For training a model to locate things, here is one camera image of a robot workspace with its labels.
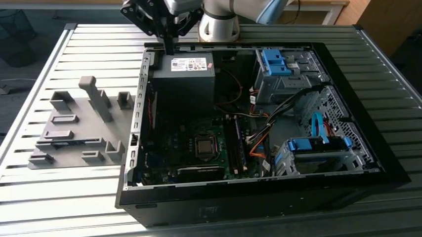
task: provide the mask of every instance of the ram slot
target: ram slot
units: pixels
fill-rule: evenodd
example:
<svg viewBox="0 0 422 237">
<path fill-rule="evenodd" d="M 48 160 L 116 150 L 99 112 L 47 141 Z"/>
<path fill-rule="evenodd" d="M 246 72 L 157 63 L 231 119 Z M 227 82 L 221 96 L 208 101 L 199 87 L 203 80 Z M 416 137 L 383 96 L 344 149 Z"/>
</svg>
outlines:
<svg viewBox="0 0 422 237">
<path fill-rule="evenodd" d="M 229 173 L 239 174 L 243 172 L 243 164 L 237 144 L 236 123 L 232 118 L 223 121 L 223 129 L 225 137 Z"/>
<path fill-rule="evenodd" d="M 235 117 L 235 124 L 236 124 L 236 133 L 237 133 L 237 147 L 239 147 L 239 156 L 241 160 L 241 170 L 247 170 L 246 167 L 246 156 L 244 156 L 244 146 L 243 146 L 243 139 L 241 139 L 241 131 L 240 131 L 240 126 L 239 126 L 239 120 Z"/>
</svg>

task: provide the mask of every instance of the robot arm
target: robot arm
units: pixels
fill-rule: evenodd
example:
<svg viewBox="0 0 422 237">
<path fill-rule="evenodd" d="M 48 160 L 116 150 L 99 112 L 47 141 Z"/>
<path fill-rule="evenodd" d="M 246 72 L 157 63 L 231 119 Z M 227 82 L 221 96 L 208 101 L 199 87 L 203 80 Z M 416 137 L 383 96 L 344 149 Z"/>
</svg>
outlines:
<svg viewBox="0 0 422 237">
<path fill-rule="evenodd" d="M 164 44 L 165 54 L 173 54 L 173 43 L 199 21 L 201 0 L 128 0 L 120 9 L 125 18 Z"/>
<path fill-rule="evenodd" d="M 288 0 L 128 0 L 121 14 L 164 44 L 165 54 L 173 54 L 173 43 L 199 25 L 203 41 L 225 42 L 239 38 L 240 15 L 256 23 L 272 24 Z"/>
</svg>

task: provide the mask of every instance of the gray 3d printed holder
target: gray 3d printed holder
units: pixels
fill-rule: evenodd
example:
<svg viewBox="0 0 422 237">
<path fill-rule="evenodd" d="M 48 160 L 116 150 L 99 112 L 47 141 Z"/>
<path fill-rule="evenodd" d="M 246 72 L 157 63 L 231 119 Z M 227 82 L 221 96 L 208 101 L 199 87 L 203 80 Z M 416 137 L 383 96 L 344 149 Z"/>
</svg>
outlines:
<svg viewBox="0 0 422 237">
<path fill-rule="evenodd" d="M 89 98 L 72 98 L 67 91 L 52 94 L 53 106 L 29 169 L 119 165 L 128 144 L 133 112 L 129 92 L 107 97 L 96 78 L 81 77 L 79 87 Z"/>
</svg>

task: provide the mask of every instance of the blue cable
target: blue cable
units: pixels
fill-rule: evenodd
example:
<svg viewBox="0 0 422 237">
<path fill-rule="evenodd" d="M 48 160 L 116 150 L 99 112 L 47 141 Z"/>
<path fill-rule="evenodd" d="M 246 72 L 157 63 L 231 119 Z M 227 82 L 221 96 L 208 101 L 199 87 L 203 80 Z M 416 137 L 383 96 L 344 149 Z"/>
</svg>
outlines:
<svg viewBox="0 0 422 237">
<path fill-rule="evenodd" d="M 312 115 L 312 136 L 322 137 L 322 143 L 330 143 L 327 134 L 324 133 L 324 128 L 323 128 L 323 116 L 320 112 L 315 112 Z"/>
</svg>

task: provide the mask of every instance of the slotted metal table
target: slotted metal table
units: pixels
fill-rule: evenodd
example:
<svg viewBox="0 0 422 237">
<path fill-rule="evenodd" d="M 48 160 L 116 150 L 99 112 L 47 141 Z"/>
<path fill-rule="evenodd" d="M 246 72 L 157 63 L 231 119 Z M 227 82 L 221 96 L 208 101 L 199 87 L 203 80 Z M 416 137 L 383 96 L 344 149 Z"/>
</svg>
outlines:
<svg viewBox="0 0 422 237">
<path fill-rule="evenodd" d="M 181 40 L 196 38 L 193 29 Z M 136 94 L 143 44 L 155 41 L 133 25 L 69 24 L 0 147 L 0 236 L 422 236 L 422 99 L 364 31 L 243 25 L 241 40 L 326 43 L 412 182 L 331 212 L 147 230 L 113 207 L 119 166 L 26 168 L 53 91 L 85 97 L 77 81 L 93 75 L 108 96 Z"/>
</svg>

